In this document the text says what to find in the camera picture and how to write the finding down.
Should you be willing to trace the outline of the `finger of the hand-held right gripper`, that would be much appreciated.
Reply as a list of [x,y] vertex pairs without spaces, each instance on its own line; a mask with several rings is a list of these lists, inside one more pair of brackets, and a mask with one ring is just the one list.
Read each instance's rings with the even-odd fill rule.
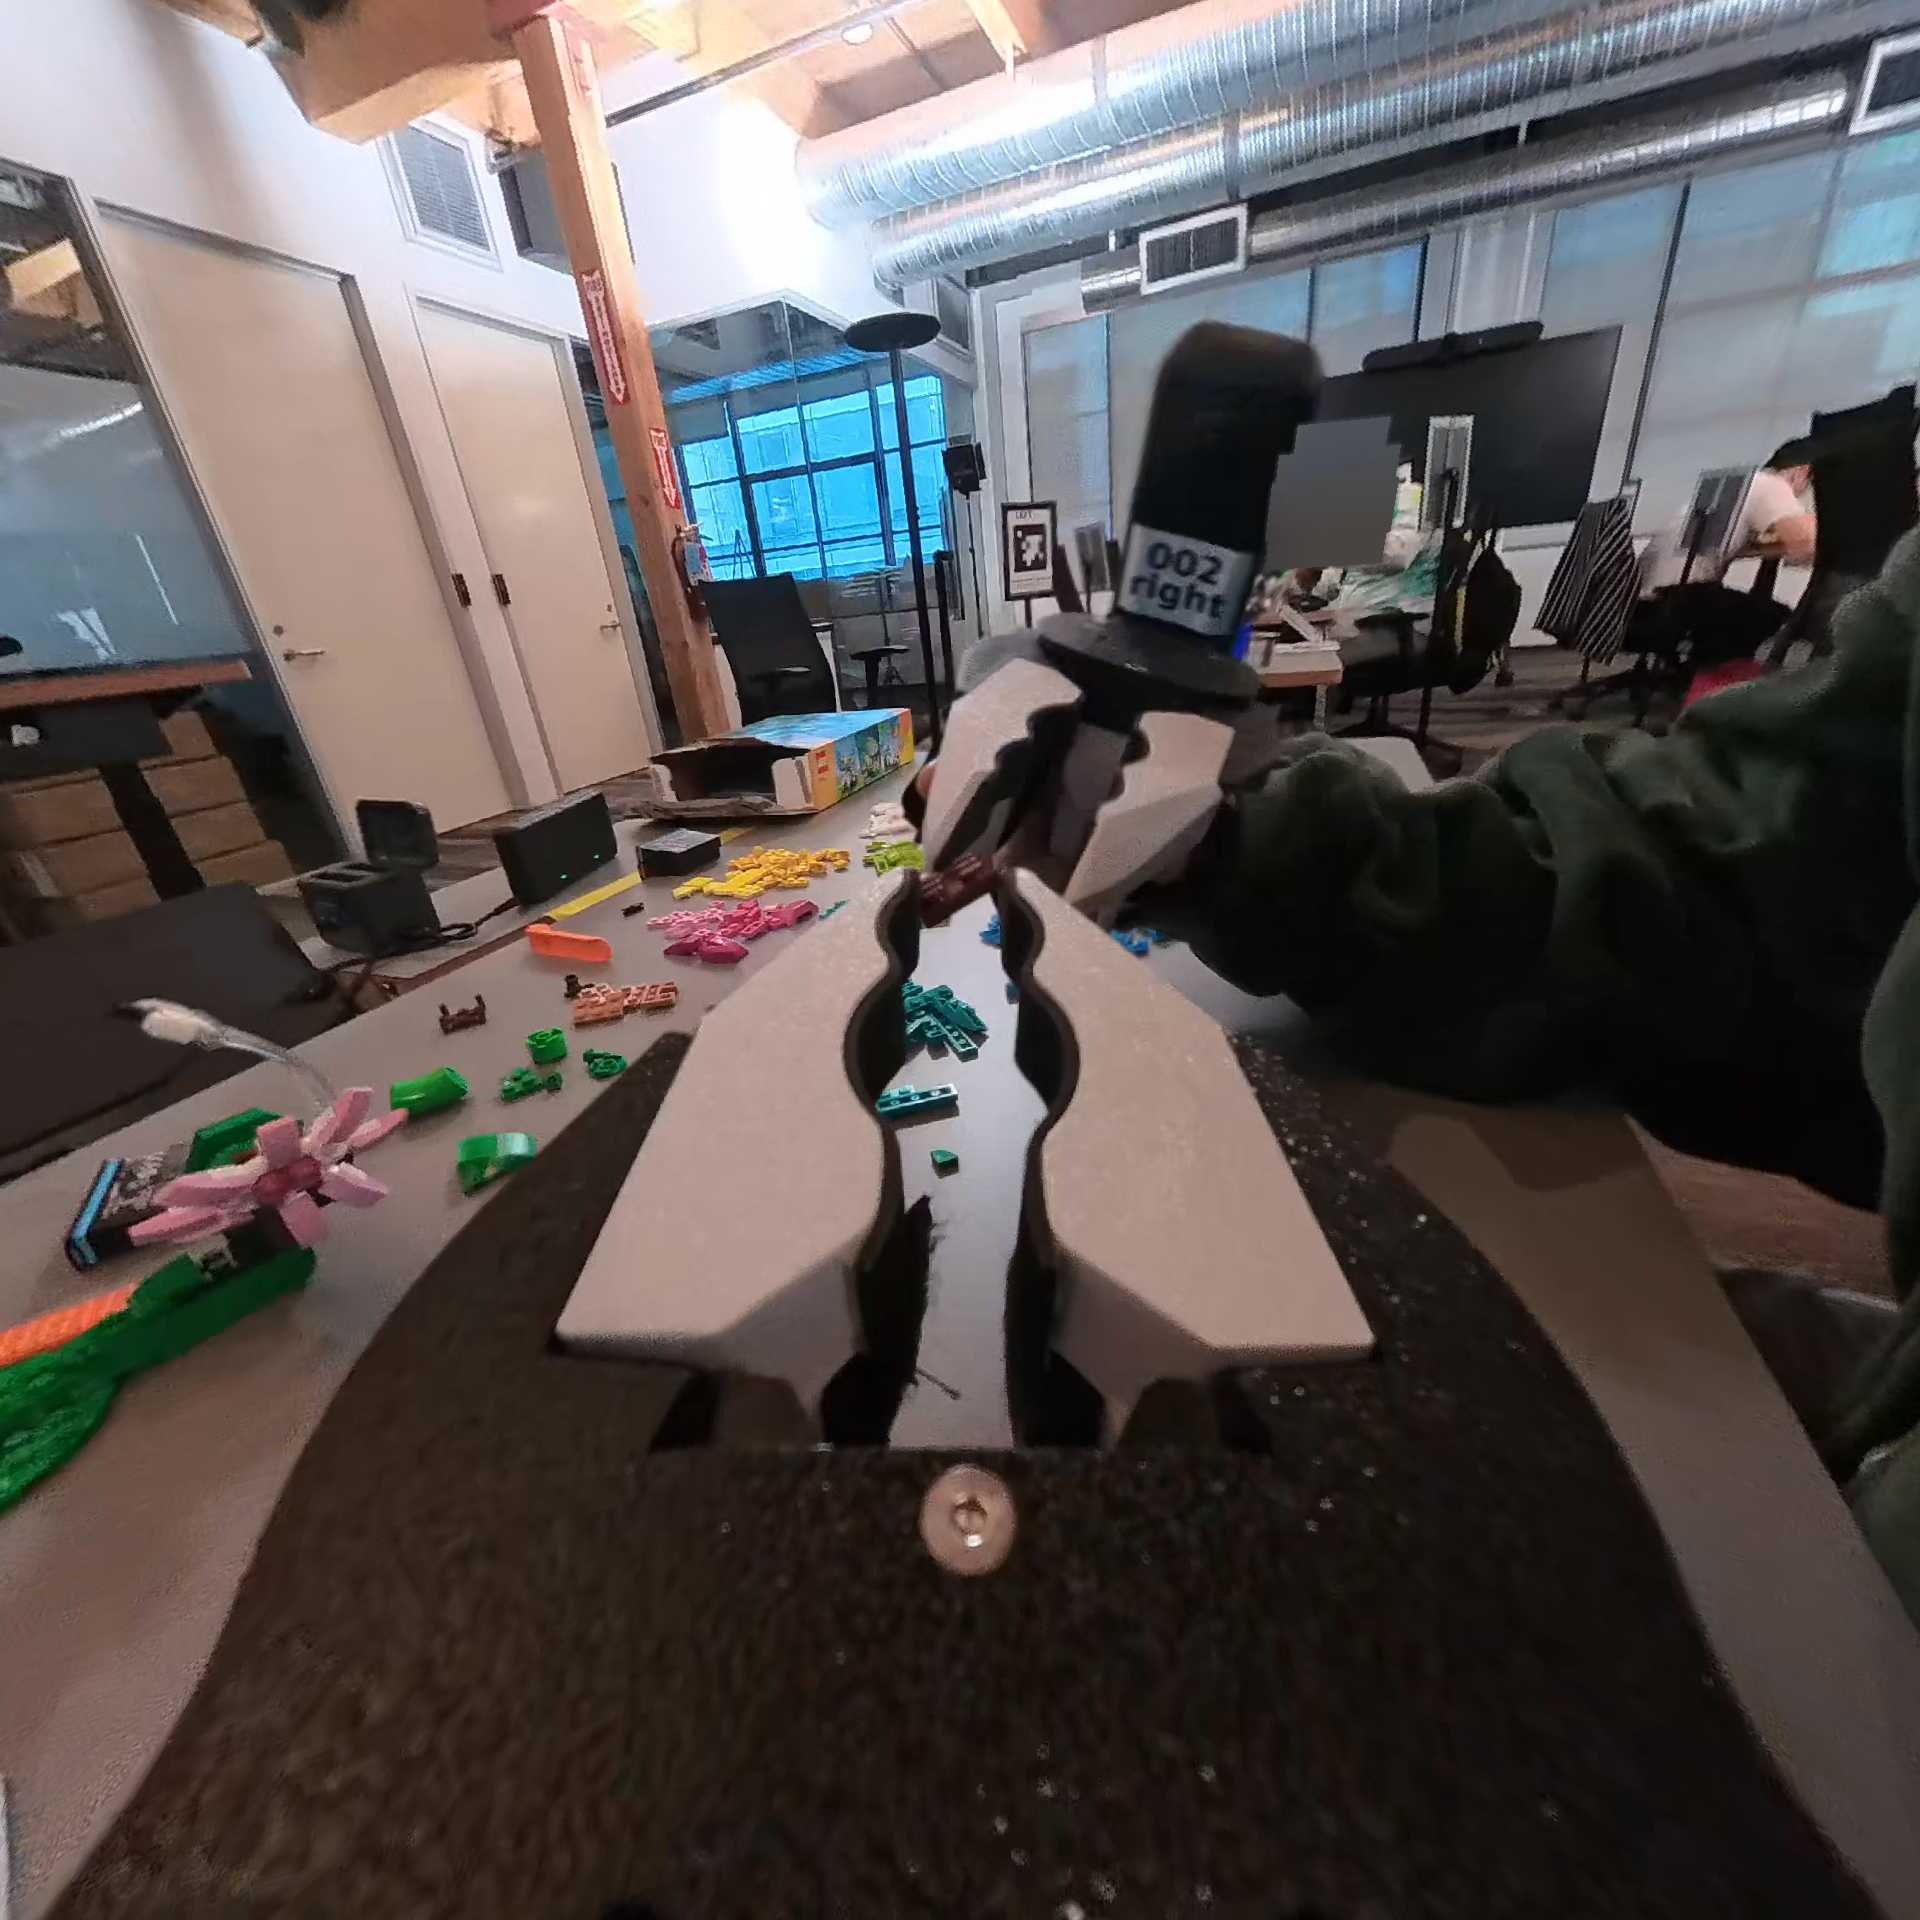
[[1057,816],[1064,901],[1108,928],[1142,891],[1184,874],[1227,796],[1274,760],[1261,718],[1145,713],[1126,738],[1083,730]]
[[1083,705],[1088,694],[1042,662],[1009,662],[954,701],[925,783],[925,874],[968,857],[1000,873],[1069,874],[1088,832],[1066,801]]

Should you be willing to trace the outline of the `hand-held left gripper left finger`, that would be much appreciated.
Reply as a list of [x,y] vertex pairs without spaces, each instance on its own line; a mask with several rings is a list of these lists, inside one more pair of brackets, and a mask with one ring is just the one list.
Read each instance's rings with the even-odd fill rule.
[[566,1355],[786,1386],[868,1343],[859,1273],[902,1215],[879,1094],[907,1057],[922,886],[891,873],[707,1014],[566,1297]]

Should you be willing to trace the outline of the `person's right forearm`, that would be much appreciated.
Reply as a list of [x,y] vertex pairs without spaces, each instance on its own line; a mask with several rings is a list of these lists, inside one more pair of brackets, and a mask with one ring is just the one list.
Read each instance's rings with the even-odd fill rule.
[[1603,1092],[1916,1236],[1916,536],[1831,655],[1668,733],[1552,726],[1407,790],[1298,743],[1147,918],[1362,1073]]

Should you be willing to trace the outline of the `pile of yellow lego pieces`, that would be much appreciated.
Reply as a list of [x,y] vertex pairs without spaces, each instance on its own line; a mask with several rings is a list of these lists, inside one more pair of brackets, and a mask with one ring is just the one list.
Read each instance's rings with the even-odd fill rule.
[[850,850],[772,850],[755,849],[736,857],[721,879],[686,879],[675,901],[751,901],[769,892],[801,892],[816,879],[850,870]]

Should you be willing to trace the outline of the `lego lily pad flower build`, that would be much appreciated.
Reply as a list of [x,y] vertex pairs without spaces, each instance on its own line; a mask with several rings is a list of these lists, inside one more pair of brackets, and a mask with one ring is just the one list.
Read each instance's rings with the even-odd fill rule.
[[266,1118],[245,1161],[180,1173],[131,1247],[172,1260],[107,1307],[70,1312],[4,1335],[4,1511],[66,1471],[104,1429],[120,1392],[259,1312],[307,1291],[328,1211],[363,1211],[386,1188],[366,1152],[408,1125],[342,1092],[318,1118]]

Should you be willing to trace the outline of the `white air vent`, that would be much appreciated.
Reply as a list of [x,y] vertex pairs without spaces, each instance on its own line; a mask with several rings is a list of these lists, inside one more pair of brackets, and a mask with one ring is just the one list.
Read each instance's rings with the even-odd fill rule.
[[1134,246],[1142,299],[1229,281],[1251,258],[1251,213],[1242,202],[1192,213],[1158,229],[1142,229]]
[[379,153],[412,244],[498,270],[479,171],[466,135],[413,124],[380,135]]
[[1916,50],[1916,28],[1871,44],[1847,124],[1851,139],[1916,131]]

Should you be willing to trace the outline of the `black office chair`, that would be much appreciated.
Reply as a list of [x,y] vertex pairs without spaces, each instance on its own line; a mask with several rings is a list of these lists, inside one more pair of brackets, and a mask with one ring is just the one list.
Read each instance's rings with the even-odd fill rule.
[[791,574],[707,582],[712,638],[744,729],[838,713],[838,681]]

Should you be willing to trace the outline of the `large black charging case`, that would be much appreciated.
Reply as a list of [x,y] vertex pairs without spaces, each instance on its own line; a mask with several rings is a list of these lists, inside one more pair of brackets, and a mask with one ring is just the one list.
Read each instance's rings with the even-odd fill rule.
[[520,812],[490,830],[491,855],[511,900],[541,909],[576,882],[620,857],[614,812],[605,790],[582,790],[559,803]]

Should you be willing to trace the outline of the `striped garment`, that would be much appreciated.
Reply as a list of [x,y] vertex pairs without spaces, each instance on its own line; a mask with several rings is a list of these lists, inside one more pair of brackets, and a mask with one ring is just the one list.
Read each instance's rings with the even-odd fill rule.
[[1637,601],[1634,493],[1580,508],[1533,628],[1573,652],[1584,667],[1612,662]]

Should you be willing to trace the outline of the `black charging dock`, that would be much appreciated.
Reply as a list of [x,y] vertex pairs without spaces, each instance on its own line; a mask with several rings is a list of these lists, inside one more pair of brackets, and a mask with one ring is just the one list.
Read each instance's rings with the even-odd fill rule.
[[315,936],[344,956],[399,956],[429,946],[441,931],[417,865],[332,863],[300,874],[298,900]]

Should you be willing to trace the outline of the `white door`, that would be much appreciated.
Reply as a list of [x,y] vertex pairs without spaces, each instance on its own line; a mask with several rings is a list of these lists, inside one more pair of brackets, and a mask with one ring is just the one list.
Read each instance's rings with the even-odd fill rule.
[[443,300],[413,315],[548,775],[630,775],[655,708],[570,343]]
[[127,212],[98,237],[323,796],[498,816],[350,282]]

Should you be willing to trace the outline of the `black side table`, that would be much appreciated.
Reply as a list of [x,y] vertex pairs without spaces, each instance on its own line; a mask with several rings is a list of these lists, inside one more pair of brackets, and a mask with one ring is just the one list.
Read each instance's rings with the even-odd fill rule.
[[250,1066],[148,1038],[148,997],[287,1049],[348,1022],[344,989],[245,886],[4,946],[4,1182]]

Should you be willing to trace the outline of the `wooden standing desk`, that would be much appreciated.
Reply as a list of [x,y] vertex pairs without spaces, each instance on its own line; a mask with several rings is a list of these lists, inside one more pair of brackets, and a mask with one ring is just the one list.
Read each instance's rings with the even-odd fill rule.
[[245,687],[250,659],[166,662],[4,676],[4,783],[98,775],[159,900],[204,891],[148,760],[168,752],[163,722],[207,688]]

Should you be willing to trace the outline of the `large black wall monitor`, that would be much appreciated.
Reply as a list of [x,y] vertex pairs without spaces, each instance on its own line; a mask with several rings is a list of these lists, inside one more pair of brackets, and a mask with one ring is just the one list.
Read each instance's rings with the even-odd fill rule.
[[1497,530],[1571,523],[1588,503],[1618,327],[1548,335],[1540,323],[1375,350],[1323,383],[1315,421],[1386,419],[1418,481],[1427,429],[1473,421],[1462,508]]

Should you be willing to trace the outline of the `wooden post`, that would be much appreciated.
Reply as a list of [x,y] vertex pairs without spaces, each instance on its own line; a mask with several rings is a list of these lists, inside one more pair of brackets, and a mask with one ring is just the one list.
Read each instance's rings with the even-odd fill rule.
[[563,2],[491,2],[491,30],[521,72],[548,200],[582,307],[637,562],[686,743],[726,733],[707,612],[681,569],[686,495],[666,436],[637,258],[620,200],[586,28]]

